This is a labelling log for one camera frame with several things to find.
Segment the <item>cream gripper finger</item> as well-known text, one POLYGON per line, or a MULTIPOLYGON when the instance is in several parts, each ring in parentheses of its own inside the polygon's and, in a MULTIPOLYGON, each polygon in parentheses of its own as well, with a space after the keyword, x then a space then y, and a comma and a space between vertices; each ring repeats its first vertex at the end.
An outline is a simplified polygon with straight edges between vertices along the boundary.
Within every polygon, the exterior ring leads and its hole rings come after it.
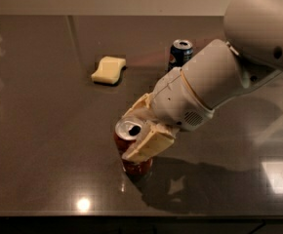
POLYGON ((122 154, 122 159, 141 163, 163 152, 174 144, 179 128, 146 121, 136 141, 122 154))
POLYGON ((142 95, 124 114, 124 117, 137 117, 141 120, 157 121, 152 107, 151 100, 153 99, 152 93, 142 95))

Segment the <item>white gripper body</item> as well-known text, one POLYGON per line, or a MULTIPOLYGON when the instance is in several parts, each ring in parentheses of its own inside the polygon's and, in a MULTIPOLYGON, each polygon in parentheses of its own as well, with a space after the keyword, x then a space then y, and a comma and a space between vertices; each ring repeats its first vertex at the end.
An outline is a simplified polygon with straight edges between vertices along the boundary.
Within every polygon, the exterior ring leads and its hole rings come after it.
POLYGON ((173 68, 155 85, 150 107, 165 125, 192 132, 213 118, 214 109, 202 103, 179 67, 173 68))

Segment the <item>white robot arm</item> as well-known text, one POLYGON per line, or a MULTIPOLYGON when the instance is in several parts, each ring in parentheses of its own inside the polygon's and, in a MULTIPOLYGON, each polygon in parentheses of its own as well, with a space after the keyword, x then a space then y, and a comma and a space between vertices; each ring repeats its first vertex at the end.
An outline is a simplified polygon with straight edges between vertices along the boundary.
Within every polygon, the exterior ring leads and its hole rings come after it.
POLYGON ((124 160, 150 159, 171 146, 177 132, 197 129, 227 101, 283 72, 283 0, 232 0, 223 29, 223 41, 173 68, 124 114, 123 122, 141 128, 124 160))

